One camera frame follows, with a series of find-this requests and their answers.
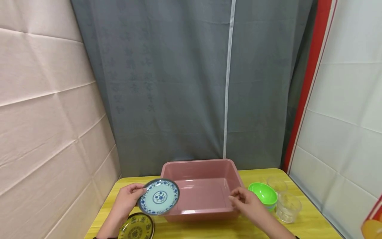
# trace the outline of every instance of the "pink plastic basin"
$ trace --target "pink plastic basin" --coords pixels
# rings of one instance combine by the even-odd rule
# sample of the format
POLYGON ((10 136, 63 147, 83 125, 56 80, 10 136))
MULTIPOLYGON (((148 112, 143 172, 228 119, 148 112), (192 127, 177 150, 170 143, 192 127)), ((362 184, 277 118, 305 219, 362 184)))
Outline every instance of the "pink plastic basin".
POLYGON ((230 192, 244 186, 230 159, 168 162, 162 178, 175 181, 179 201, 168 213, 168 222, 234 219, 238 212, 228 199, 230 192))

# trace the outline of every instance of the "beige fabric wall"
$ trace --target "beige fabric wall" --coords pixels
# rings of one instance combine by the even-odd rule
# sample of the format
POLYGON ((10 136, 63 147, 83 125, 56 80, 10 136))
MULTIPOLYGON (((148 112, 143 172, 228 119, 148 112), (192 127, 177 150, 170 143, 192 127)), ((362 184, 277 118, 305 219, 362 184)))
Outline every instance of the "beige fabric wall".
POLYGON ((83 238, 120 175, 70 0, 0 1, 0 237, 83 238))

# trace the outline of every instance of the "green plastic bowl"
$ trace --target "green plastic bowl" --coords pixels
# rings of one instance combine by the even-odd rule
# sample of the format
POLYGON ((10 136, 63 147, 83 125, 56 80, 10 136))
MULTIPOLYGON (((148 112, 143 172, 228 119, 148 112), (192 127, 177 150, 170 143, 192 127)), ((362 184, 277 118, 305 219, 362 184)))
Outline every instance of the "green plastic bowl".
POLYGON ((248 187, 248 190, 256 194, 268 211, 275 209, 277 202, 277 193, 273 188, 267 184, 260 182, 251 183, 248 187))

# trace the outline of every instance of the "plate rim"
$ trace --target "plate rim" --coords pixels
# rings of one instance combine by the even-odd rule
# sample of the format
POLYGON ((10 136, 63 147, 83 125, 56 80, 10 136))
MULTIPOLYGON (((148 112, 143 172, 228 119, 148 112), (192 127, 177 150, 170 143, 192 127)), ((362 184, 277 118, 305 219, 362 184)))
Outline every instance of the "plate rim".
POLYGON ((159 215, 163 215, 163 214, 167 213, 168 211, 170 211, 173 207, 175 207, 175 205, 176 205, 176 204, 178 203, 178 201, 179 201, 179 198, 180 198, 180 190, 179 190, 179 186, 178 186, 177 183, 175 183, 175 182, 174 182, 173 180, 171 180, 171 179, 166 179, 166 178, 160 177, 160 178, 153 179, 153 180, 149 181, 149 182, 146 183, 143 187, 144 187, 144 188, 147 188, 148 185, 150 185, 150 184, 152 184, 152 183, 155 183, 155 182, 157 182, 157 181, 160 181, 160 180, 166 180, 166 181, 172 182, 172 183, 176 186, 176 188, 177 188, 177 190, 178 190, 178 198, 176 199, 174 205, 173 205, 170 209, 168 209, 167 211, 165 211, 165 212, 163 212, 163 213, 161 213, 161 214, 152 214, 152 213, 149 213, 149 212, 143 210, 142 205, 141 205, 141 197, 143 196, 143 195, 142 195, 142 196, 140 196, 139 199, 138 199, 138 207, 139 207, 139 209, 140 209, 142 212, 144 212, 144 214, 147 213, 148 215, 151 215, 151 216, 159 216, 159 215))
POLYGON ((143 213, 143 212, 133 213, 133 214, 131 214, 131 215, 129 215, 129 216, 127 217, 127 219, 126 219, 126 221, 124 222, 124 224, 125 224, 130 218, 132 218, 132 217, 134 217, 134 216, 137 216, 137 215, 144 215, 144 216, 147 216, 147 217, 150 219, 150 222, 151 222, 151 225, 152 225, 152 231, 151 231, 150 239, 152 239, 152 237, 154 236, 155 224, 154 224, 154 221, 152 220, 152 218, 150 217, 150 215, 147 215, 147 214, 145 214, 145 213, 143 213))

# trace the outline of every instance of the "wooden table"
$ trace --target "wooden table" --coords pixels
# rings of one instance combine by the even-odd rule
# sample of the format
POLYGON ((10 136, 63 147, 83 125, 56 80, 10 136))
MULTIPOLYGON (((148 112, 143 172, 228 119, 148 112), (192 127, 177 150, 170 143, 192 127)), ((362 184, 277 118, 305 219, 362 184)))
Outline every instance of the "wooden table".
MULTIPOLYGON (((341 236, 332 228, 321 213, 306 198, 295 183, 288 175, 280 169, 254 169, 239 171, 241 179, 246 187, 252 182, 265 182, 270 176, 283 179, 288 185, 288 191, 296 195, 302 205, 295 223, 285 224, 285 226, 296 236, 301 239, 307 238, 341 238, 341 236)), ((92 239, 96 236, 102 223, 105 221, 110 209, 114 203, 115 197, 121 187, 128 184, 138 182, 145 184, 150 180, 159 176, 151 177, 129 177, 118 180, 112 188, 104 205, 95 218, 91 228, 85 236, 85 239, 92 239)), ((139 208, 135 207, 131 213, 139 212, 139 208)), ((231 221, 207 221, 193 223, 168 223, 161 216, 152 216, 155 223, 155 233, 153 239, 175 239, 175 238, 268 238, 262 231, 256 228, 252 223, 243 216, 231 221)))

